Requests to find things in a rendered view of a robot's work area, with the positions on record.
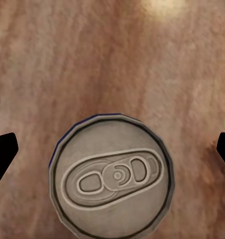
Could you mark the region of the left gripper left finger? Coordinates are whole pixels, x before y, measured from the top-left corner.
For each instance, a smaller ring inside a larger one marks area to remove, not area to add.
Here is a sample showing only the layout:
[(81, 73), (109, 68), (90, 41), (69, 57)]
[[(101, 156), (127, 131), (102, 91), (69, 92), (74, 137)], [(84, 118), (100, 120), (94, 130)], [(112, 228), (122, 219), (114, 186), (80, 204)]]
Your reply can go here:
[(15, 133), (0, 135), (0, 180), (18, 152)]

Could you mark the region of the can of soda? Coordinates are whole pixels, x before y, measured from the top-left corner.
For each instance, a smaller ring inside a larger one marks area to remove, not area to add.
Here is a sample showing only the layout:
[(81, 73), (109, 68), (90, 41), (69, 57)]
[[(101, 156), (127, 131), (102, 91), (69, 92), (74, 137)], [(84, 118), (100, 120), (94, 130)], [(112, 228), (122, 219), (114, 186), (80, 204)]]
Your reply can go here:
[(49, 163), (49, 196), (78, 239), (144, 239), (169, 214), (175, 165), (164, 140), (121, 113), (72, 126)]

